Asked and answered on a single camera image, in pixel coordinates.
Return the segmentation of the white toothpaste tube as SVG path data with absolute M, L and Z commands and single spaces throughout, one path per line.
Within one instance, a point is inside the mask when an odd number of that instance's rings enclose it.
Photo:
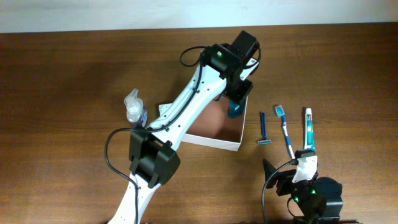
M 312 119 L 312 109 L 305 109 L 305 149 L 311 149 L 315 151 L 315 139 L 313 133 L 313 119 Z

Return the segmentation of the blue white toothbrush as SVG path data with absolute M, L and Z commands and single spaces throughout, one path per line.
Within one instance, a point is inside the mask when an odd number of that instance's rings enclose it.
M 276 112 L 276 115 L 282 119 L 282 130 L 283 130 L 283 133 L 285 136 L 285 141 L 287 144 L 287 150 L 288 150 L 289 156 L 291 159 L 295 159 L 294 151 L 293 151 L 292 144 L 290 142 L 289 134 L 287 131 L 287 120 L 286 120 L 284 109 L 283 109 L 282 105 L 276 106 L 275 112 Z

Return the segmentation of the green white soap box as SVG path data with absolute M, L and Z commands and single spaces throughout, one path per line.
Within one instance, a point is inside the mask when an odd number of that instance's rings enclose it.
M 159 117 L 167 118 L 169 116 L 169 108 L 172 106 L 171 103 L 159 105 Z

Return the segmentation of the blue disposable razor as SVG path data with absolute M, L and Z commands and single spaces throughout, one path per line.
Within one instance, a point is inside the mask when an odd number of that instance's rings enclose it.
M 272 141 L 267 138 L 267 127 L 266 127 L 266 114 L 264 112 L 260 112 L 260 119 L 261 119 L 261 134 L 262 139 L 258 140 L 258 145 L 267 145 L 271 144 Z

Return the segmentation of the teal mouthwash bottle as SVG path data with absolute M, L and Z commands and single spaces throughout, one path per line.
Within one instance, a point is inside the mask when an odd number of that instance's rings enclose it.
M 241 114 L 241 105 L 230 100 L 228 107 L 228 117 L 231 119 L 235 119 L 240 114 Z

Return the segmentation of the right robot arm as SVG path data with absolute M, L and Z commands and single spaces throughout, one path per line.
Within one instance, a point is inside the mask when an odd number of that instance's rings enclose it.
M 262 188 L 261 203 L 263 219 L 266 222 L 265 192 L 276 187 L 278 196 L 288 195 L 288 202 L 295 202 L 302 216 L 293 215 L 294 223 L 338 223 L 343 208 L 341 194 L 343 186 L 329 177 L 319 177 L 315 174 L 310 180 L 294 182 L 296 170 L 286 170 L 287 166 L 297 165 L 296 159 L 286 162 L 280 167 L 274 167 L 268 160 L 263 160 L 265 183 Z

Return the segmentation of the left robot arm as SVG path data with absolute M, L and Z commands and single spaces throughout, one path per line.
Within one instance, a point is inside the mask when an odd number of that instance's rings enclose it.
M 177 150 L 183 135 L 212 102 L 229 99 L 227 115 L 236 118 L 243 113 L 252 89 L 247 77 L 259 65 L 254 54 L 260 54 L 258 42 L 249 44 L 215 44 L 202 46 L 193 67 L 192 79 L 171 107 L 148 127 L 119 128 L 107 138 L 123 131 L 130 134 L 128 175 L 114 166 L 111 170 L 128 181 L 126 193 L 110 223 L 139 223 L 155 191 L 165 185 L 180 165 Z

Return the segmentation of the clear purple spray bottle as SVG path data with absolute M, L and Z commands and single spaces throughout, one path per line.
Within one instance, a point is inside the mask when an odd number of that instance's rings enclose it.
M 126 117 L 131 126 L 145 127 L 147 124 L 148 112 L 144 106 L 143 100 L 137 97 L 138 92 L 139 90 L 135 88 L 124 99 Z

